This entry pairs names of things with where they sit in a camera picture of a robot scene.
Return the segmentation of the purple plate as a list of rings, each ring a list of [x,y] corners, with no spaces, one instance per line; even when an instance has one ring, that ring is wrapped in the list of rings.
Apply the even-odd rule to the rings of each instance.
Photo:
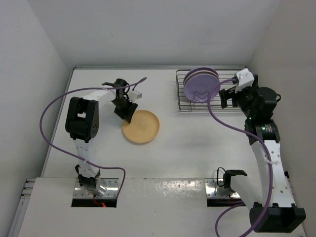
[[[217,96],[220,86],[217,76],[211,74],[199,74],[187,79],[184,84],[184,94],[187,99],[195,103],[206,103],[208,96],[213,99]]]
[[[209,68],[209,67],[199,67],[199,68],[195,68],[195,69],[192,69],[190,70],[187,75],[190,75],[190,74],[193,74],[193,73],[196,73],[196,72],[199,72],[199,71],[206,71],[206,72],[212,72],[216,75],[219,75],[218,72],[213,69],[213,68]]]

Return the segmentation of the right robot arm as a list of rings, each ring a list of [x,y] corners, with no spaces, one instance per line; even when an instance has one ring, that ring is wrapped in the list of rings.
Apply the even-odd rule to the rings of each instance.
[[[280,135],[272,119],[280,95],[268,87],[258,86],[258,76],[238,72],[234,87],[219,92],[222,108],[231,100],[246,116],[244,133],[255,155],[261,193],[243,170],[227,170],[224,188],[235,191],[249,209],[251,229],[257,233],[291,233],[306,218],[297,207],[280,158]]]

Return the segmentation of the cream plate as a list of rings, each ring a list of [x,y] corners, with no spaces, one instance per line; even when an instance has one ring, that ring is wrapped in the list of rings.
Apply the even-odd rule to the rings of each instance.
[[[200,74],[208,74],[208,75],[215,76],[217,78],[219,77],[216,71],[199,70],[199,71],[194,71],[194,72],[193,71],[188,72],[186,76],[184,77],[184,79],[189,79],[193,76],[200,75]]]

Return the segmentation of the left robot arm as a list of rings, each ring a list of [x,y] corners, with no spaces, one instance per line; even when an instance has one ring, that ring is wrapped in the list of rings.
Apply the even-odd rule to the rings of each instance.
[[[142,93],[130,88],[130,84],[123,79],[115,82],[105,82],[101,89],[97,89],[84,97],[72,97],[69,102],[65,129],[74,141],[79,164],[75,167],[80,186],[94,195],[102,197],[107,185],[101,178],[100,168],[96,166],[92,152],[92,143],[99,131],[99,109],[112,103],[114,113],[131,123],[133,114],[138,107],[135,103],[142,98]]]

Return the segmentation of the orange plate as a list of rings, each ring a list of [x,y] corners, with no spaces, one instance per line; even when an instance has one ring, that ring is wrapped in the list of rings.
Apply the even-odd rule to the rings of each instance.
[[[159,128],[158,117],[147,110],[135,111],[131,122],[124,121],[122,124],[124,136],[136,144],[145,144],[155,139]]]

